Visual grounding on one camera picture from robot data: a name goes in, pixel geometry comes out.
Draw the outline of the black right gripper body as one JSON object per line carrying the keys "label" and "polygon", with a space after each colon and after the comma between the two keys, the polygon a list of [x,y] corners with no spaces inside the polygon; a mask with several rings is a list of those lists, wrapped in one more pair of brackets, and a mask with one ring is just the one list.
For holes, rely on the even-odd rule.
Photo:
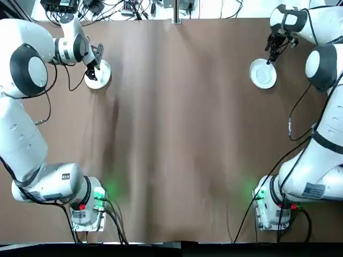
{"label": "black right gripper body", "polygon": [[283,35],[276,34],[274,32],[271,33],[271,47],[272,48],[280,48],[287,42],[287,38]]}

